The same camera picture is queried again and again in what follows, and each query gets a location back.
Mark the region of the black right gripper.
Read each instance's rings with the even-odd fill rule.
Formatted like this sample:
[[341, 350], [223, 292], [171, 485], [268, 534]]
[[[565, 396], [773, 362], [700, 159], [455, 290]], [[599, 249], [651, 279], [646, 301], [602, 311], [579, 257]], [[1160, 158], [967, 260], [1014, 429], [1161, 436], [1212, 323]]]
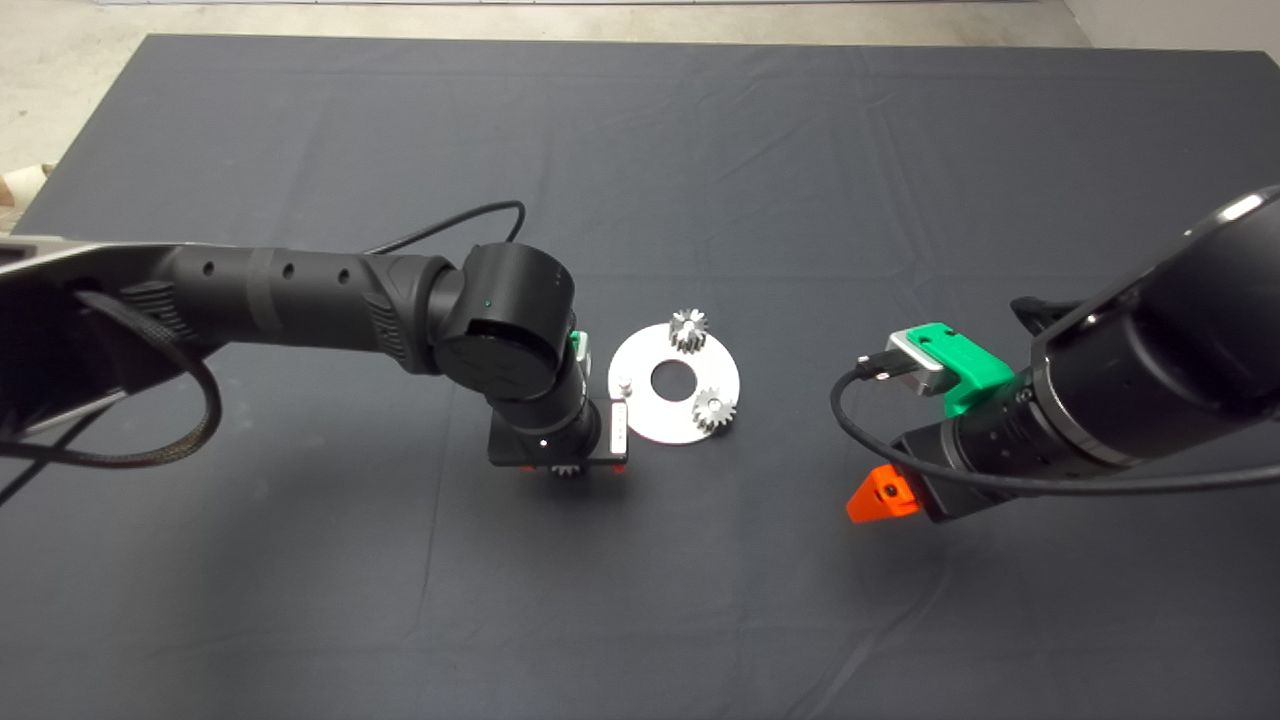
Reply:
[[[892, 447], [920, 462], [968, 470], [952, 425], [927, 425], [905, 432]], [[846, 515], [854, 524], [865, 524], [908, 518], [923, 509], [933, 523], [947, 523], [998, 505], [1001, 495], [995, 491], [922, 474], [896, 462], [868, 471], [846, 502]]]

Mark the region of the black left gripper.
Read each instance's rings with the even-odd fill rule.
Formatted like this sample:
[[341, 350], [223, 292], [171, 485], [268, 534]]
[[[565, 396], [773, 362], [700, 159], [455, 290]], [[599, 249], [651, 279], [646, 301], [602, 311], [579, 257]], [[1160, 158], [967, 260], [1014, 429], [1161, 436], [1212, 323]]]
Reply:
[[625, 474], [628, 407], [612, 398], [585, 398], [564, 421], [538, 429], [515, 427], [494, 413], [488, 457], [495, 466], [522, 471], [608, 466], [614, 474]]

